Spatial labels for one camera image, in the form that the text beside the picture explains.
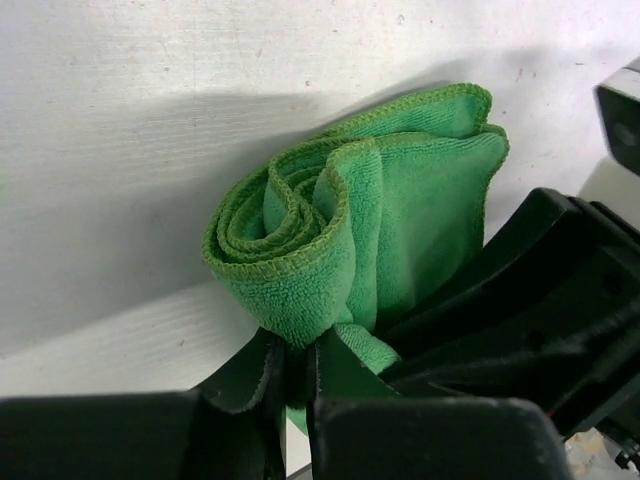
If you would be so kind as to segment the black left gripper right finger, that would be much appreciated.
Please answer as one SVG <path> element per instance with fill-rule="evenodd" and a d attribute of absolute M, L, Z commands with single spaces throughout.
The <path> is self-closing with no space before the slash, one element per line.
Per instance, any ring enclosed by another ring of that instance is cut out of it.
<path fill-rule="evenodd" d="M 567 479 L 551 421 L 534 404 L 407 398 L 326 331 L 309 349 L 307 426 L 316 479 Z"/>

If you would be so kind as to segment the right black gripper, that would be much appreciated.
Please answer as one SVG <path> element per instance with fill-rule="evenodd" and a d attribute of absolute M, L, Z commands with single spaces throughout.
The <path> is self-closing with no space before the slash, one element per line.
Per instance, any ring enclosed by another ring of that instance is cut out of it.
<path fill-rule="evenodd" d="M 537 188 L 383 340 L 402 393 L 516 397 L 563 435 L 635 435 L 639 233 L 602 203 Z"/>

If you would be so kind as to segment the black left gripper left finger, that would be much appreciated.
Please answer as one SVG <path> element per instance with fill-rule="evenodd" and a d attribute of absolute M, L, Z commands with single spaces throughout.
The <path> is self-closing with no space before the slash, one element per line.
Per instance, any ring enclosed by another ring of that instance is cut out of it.
<path fill-rule="evenodd" d="M 285 347 L 258 330 L 185 391 L 9 398 L 4 479 L 283 479 Z"/>

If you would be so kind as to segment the green microfiber towel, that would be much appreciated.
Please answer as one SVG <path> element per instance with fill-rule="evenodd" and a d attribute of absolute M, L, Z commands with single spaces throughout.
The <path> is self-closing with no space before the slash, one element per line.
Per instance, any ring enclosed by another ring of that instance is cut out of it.
<path fill-rule="evenodd" d="M 375 333 L 482 248 L 489 184 L 509 152 L 471 84 L 414 92 L 272 157 L 218 206 L 202 241 L 217 279 L 292 353 L 334 331 L 373 373 Z"/>

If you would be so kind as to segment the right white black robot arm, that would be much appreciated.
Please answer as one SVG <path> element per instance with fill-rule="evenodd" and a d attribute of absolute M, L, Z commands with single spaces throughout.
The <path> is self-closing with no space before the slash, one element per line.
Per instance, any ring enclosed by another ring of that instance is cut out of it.
<path fill-rule="evenodd" d="M 614 175 L 533 190 L 383 337 L 375 376 L 336 334 L 309 353 L 315 479 L 567 479 L 594 430 L 639 466 L 639 66 L 595 90 Z"/>

